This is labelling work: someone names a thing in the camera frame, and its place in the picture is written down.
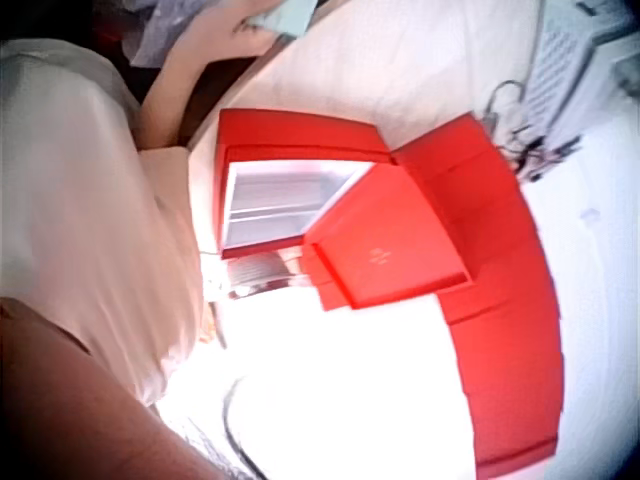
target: plastic bag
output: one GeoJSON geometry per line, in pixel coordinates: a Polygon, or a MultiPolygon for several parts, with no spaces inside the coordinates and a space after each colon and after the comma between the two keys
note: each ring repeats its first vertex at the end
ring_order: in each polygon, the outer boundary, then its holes
{"type": "Polygon", "coordinates": [[[223,0],[122,0],[124,8],[141,18],[128,32],[122,50],[134,67],[160,68],[167,53],[193,17],[223,0]]]}

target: black cord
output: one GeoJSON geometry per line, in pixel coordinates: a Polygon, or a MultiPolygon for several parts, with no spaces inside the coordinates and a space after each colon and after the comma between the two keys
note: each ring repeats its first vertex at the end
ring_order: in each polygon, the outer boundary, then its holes
{"type": "Polygon", "coordinates": [[[493,89],[493,92],[491,92],[491,96],[489,97],[489,103],[487,103],[487,106],[484,109],[485,117],[493,112],[493,104],[496,101],[498,92],[508,85],[513,85],[514,87],[518,87],[518,89],[520,90],[520,95],[518,96],[518,100],[522,100],[522,96],[524,95],[524,84],[522,82],[518,82],[517,80],[505,80],[504,82],[500,82],[498,86],[493,89]]]}
{"type": "Polygon", "coordinates": [[[251,457],[247,455],[247,452],[244,451],[242,446],[240,446],[238,441],[233,436],[233,433],[231,433],[231,427],[229,426],[229,407],[231,406],[231,400],[233,400],[238,385],[243,379],[244,378],[239,378],[238,380],[233,382],[233,385],[231,385],[231,388],[224,397],[224,403],[222,405],[222,423],[224,424],[224,433],[227,436],[227,441],[229,442],[231,449],[242,461],[242,463],[249,469],[249,471],[253,475],[255,475],[258,480],[269,480],[267,476],[262,473],[262,470],[258,468],[251,457]]]}

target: table surface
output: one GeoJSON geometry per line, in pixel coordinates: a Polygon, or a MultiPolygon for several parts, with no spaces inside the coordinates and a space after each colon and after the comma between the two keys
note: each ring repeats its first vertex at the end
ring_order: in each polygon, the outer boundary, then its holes
{"type": "Polygon", "coordinates": [[[503,80],[526,79],[539,0],[330,0],[307,34],[279,42],[223,96],[189,148],[196,236],[215,251],[213,158],[222,108],[372,123],[391,149],[482,112],[503,80]]]}

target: person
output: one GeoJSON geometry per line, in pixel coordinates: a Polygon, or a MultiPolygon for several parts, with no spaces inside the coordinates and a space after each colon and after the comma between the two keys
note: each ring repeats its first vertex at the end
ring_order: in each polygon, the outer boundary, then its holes
{"type": "Polygon", "coordinates": [[[0,381],[21,476],[223,478],[146,408],[206,311],[176,139],[204,67],[266,52],[276,35],[245,19],[280,1],[204,10],[139,108],[93,52],[2,46],[0,381]]]}

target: hand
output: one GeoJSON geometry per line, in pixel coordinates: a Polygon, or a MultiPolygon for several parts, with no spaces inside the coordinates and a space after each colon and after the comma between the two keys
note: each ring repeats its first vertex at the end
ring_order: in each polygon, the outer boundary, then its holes
{"type": "Polygon", "coordinates": [[[170,55],[180,57],[180,63],[195,69],[218,60],[263,55],[278,35],[248,25],[245,20],[273,9],[282,1],[222,0],[193,19],[170,55]]]}

